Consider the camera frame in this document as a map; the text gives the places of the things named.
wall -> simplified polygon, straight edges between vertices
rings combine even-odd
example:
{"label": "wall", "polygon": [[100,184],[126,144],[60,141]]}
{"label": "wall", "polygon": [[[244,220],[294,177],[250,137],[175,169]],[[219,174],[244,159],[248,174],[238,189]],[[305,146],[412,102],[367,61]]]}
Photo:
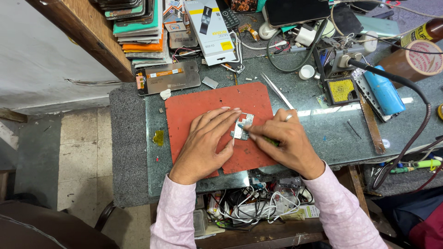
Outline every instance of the wall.
{"label": "wall", "polygon": [[108,105],[118,87],[65,79],[118,80],[24,0],[0,2],[0,107],[40,114]]}

bottle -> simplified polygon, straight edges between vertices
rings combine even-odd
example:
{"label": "bottle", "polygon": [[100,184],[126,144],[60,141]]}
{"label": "bottle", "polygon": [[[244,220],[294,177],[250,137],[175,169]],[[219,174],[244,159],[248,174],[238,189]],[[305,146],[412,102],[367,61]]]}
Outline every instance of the bottle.
{"label": "bottle", "polygon": [[[406,47],[412,41],[417,39],[428,40],[433,43],[438,42],[443,39],[443,18],[434,18],[429,20],[427,23],[421,25],[416,30],[409,32],[404,35],[395,44]],[[397,51],[399,48],[392,46],[391,52]]]}

wooden shelf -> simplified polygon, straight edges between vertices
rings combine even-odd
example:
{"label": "wooden shelf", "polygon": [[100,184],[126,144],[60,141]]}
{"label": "wooden shelf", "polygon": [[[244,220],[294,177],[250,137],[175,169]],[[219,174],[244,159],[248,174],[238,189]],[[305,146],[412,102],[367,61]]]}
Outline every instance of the wooden shelf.
{"label": "wooden shelf", "polygon": [[134,81],[131,63],[113,36],[113,23],[88,0],[26,1],[121,81]]}

sleeve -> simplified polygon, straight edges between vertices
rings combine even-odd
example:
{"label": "sleeve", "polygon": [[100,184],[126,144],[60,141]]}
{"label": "sleeve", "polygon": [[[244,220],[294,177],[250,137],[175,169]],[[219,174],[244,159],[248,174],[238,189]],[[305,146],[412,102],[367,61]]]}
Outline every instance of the sleeve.
{"label": "sleeve", "polygon": [[150,228],[151,249],[196,248],[193,216],[195,186],[195,183],[175,183],[166,175],[157,206],[157,220]]}
{"label": "sleeve", "polygon": [[325,172],[314,180],[303,180],[320,210],[329,243],[334,249],[386,249],[385,242],[358,199],[341,185],[325,163]]}

silver ring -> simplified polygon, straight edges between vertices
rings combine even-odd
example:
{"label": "silver ring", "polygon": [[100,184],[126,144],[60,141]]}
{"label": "silver ring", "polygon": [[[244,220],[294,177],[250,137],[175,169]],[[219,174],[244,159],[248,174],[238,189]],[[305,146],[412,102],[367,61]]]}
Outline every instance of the silver ring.
{"label": "silver ring", "polygon": [[284,121],[287,122],[290,118],[292,118],[292,114],[288,114],[288,116],[286,116],[286,118],[284,119]]}

